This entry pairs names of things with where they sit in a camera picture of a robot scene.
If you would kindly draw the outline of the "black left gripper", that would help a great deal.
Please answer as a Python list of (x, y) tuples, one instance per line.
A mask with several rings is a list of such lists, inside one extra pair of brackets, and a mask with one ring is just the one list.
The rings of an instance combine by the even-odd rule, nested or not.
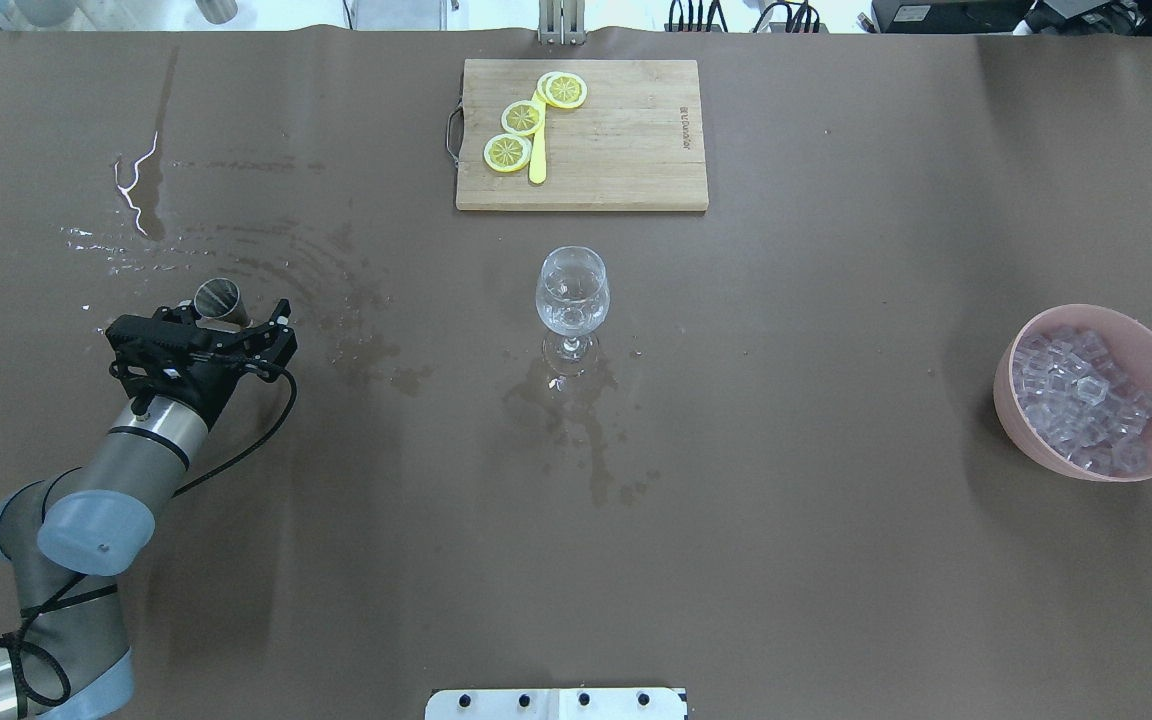
[(289, 319), (289, 300), (278, 300), (265, 323), (233, 336), (198, 327), (195, 314), (179, 306), (161, 306), (151, 316), (122, 314), (105, 332), (114, 353), (109, 376), (138, 406), (146, 406), (152, 397), (168, 397), (212, 427), (236, 391), (244, 366), (248, 374), (264, 382), (296, 382), (289, 364), (298, 347)]

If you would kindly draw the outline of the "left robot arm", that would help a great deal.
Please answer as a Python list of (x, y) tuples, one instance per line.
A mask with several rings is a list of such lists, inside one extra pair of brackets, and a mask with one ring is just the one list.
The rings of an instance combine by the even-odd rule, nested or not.
[(241, 301), (195, 300), (119, 316), (105, 332), (127, 393), (94, 455), (0, 502), (18, 626), (0, 635), (0, 719), (101, 719), (131, 702), (119, 575), (151, 541), (247, 376), (285, 379), (297, 350), (291, 301), (251, 323)]

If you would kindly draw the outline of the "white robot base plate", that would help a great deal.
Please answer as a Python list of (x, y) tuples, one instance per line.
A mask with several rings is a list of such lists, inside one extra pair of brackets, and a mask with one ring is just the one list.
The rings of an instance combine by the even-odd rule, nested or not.
[(689, 719), (685, 689), (571, 687), (444, 689), (425, 719)]

